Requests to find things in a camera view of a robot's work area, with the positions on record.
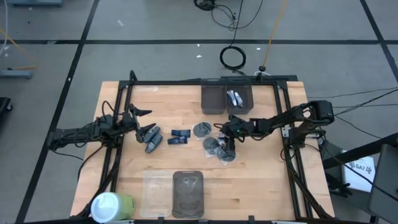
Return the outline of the dark shave cream tube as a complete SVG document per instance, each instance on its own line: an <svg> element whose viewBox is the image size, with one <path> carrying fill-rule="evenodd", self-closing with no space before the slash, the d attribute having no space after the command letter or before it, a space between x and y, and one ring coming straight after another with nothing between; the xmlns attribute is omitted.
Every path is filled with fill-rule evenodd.
<svg viewBox="0 0 398 224"><path fill-rule="evenodd" d="M187 138L189 138L191 136L191 130L190 129L183 129L183 130L177 130L177 129L173 129L171 130L171 135L173 136L185 136Z"/></svg>

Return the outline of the green wipes canister white lid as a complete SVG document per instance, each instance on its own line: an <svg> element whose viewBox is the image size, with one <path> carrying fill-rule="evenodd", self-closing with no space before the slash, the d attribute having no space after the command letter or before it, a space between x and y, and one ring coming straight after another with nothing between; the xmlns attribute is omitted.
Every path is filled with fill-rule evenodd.
<svg viewBox="0 0 398 224"><path fill-rule="evenodd" d="M103 192L96 196L90 206L90 214L98 223L129 219L136 211L136 202L130 195Z"/></svg>

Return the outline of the grey blue cart base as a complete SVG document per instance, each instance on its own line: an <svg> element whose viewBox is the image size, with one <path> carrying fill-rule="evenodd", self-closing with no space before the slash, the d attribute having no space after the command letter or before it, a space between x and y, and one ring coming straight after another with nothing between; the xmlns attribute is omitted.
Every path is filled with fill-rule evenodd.
<svg viewBox="0 0 398 224"><path fill-rule="evenodd" d="M33 73L30 70L0 70L0 78L25 78L31 79Z"/></svg>
<svg viewBox="0 0 398 224"><path fill-rule="evenodd" d="M62 7L63 0L6 0L13 6L59 6Z"/></svg>

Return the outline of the dark grey chair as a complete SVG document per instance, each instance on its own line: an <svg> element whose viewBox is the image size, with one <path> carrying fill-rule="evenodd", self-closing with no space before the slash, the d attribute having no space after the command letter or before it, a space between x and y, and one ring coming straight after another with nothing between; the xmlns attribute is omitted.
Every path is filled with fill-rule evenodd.
<svg viewBox="0 0 398 224"><path fill-rule="evenodd" d="M369 210L383 220L398 224L398 148L383 145L371 190Z"/></svg>

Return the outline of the grey round bagged parts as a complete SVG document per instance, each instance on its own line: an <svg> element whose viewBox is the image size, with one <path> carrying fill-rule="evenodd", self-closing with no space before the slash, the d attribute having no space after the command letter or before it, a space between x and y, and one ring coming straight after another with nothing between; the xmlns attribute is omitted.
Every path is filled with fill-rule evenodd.
<svg viewBox="0 0 398 224"><path fill-rule="evenodd" d="M208 137L203 141L203 148L206 157L213 157L217 154L220 144L216 138Z"/></svg>

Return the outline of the white printed cardboard box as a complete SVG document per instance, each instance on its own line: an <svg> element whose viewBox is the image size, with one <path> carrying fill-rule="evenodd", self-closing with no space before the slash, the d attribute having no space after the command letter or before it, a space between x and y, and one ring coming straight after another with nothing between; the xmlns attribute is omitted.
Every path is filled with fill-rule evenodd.
<svg viewBox="0 0 398 224"><path fill-rule="evenodd" d="M341 166L343 183L349 184L349 189L370 193L372 185L352 170L373 182L376 173L374 159L370 156L363 157Z"/></svg>

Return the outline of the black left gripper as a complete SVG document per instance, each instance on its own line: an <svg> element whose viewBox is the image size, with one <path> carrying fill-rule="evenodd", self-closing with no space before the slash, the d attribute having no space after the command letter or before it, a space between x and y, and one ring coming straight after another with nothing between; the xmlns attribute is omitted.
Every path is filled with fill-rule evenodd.
<svg viewBox="0 0 398 224"><path fill-rule="evenodd" d="M119 122L119 127L121 130L123 130L125 132L136 131L136 140L139 143L143 143L144 142L143 137L145 136L145 134L151 128L156 126L156 124L152 123L150 125L139 128L137 116L141 117L141 116L145 116L150 113L152 113L152 110L140 110L131 103L129 105L129 111L124 111L120 114L121 120Z"/></svg>

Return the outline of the clear plastic tray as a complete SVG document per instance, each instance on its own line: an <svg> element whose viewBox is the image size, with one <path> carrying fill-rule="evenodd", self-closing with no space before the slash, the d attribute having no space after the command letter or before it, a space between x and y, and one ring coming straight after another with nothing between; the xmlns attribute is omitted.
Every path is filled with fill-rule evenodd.
<svg viewBox="0 0 398 224"><path fill-rule="evenodd" d="M167 217L172 212L172 173L169 170L145 170L140 216Z"/></svg>

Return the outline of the grey plastic bin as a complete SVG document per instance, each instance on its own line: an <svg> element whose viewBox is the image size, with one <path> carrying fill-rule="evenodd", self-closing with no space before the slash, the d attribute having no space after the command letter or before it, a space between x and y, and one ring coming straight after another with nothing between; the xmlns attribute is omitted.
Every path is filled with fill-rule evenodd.
<svg viewBox="0 0 398 224"><path fill-rule="evenodd" d="M203 114L223 114L226 110L225 80L206 78L201 80L201 110Z"/></svg>
<svg viewBox="0 0 398 224"><path fill-rule="evenodd" d="M243 100L243 107L233 106L227 95L228 90L238 92ZM227 112L229 114L248 114L254 107L251 81L248 78L229 78L226 80Z"/></svg>

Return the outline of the black hair ties bag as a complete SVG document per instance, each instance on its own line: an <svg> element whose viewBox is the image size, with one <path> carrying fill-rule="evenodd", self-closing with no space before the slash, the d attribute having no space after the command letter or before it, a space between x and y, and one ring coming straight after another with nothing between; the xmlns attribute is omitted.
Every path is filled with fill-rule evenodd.
<svg viewBox="0 0 398 224"><path fill-rule="evenodd" d="M224 147L219 147L216 155L218 159L224 163L232 162L236 158L236 152L234 150L229 150Z"/></svg>
<svg viewBox="0 0 398 224"><path fill-rule="evenodd" d="M203 138L211 133L211 124L209 122L201 122L193 127L193 133L197 138Z"/></svg>

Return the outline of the grey plastic tray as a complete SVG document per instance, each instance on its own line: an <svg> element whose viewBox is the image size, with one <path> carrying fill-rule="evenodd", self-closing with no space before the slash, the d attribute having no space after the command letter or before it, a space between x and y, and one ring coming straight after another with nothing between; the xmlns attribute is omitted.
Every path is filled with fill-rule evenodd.
<svg viewBox="0 0 398 224"><path fill-rule="evenodd" d="M174 218L198 219L204 215L204 180L199 170L177 171L173 174Z"/></svg>

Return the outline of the black slanted support pole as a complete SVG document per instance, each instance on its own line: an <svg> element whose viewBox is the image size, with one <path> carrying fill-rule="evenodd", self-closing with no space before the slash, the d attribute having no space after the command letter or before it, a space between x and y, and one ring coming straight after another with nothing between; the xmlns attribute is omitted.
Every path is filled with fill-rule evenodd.
<svg viewBox="0 0 398 224"><path fill-rule="evenodd" d="M327 170L339 166L340 163L337 162L336 159L341 162L348 163L363 157L378 154L381 152L382 146L385 144L392 147L398 147L398 133L391 134L377 141L373 141L353 149L343 149L327 141L327 144L324 146L324 150L329 150L331 155L322 160L323 168Z"/></svg>

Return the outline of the grey blue deodorant stick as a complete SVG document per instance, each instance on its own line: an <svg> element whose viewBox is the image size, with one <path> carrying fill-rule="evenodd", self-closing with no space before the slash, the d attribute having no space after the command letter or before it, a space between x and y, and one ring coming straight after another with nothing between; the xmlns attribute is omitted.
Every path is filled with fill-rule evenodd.
<svg viewBox="0 0 398 224"><path fill-rule="evenodd" d="M163 137L161 134L157 134L155 135L147 144L147 147L145 149L145 152L147 154L152 153L161 143Z"/></svg>
<svg viewBox="0 0 398 224"><path fill-rule="evenodd" d="M151 128L143 137L144 142L149 143L151 139L159 133L159 131L160 131L159 126L154 126L153 128Z"/></svg>

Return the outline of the black caster foot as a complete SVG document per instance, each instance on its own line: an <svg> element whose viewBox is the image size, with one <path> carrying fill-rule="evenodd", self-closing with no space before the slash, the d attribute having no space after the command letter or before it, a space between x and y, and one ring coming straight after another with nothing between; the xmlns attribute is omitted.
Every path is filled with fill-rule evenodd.
<svg viewBox="0 0 398 224"><path fill-rule="evenodd" d="M7 112L12 111L13 106L11 105L11 99L7 97L0 97L0 118L2 118Z"/></svg>

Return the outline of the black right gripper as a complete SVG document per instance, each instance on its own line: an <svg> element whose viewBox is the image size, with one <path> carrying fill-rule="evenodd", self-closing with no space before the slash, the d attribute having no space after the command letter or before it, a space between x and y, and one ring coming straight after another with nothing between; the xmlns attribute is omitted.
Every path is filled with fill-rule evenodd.
<svg viewBox="0 0 398 224"><path fill-rule="evenodd" d="M249 126L247 121L235 115L229 115L228 119L229 121L222 125L222 133L228 137L225 139L224 151L226 155L230 155L231 152L235 156L235 138L244 140L245 137L249 137Z"/></svg>

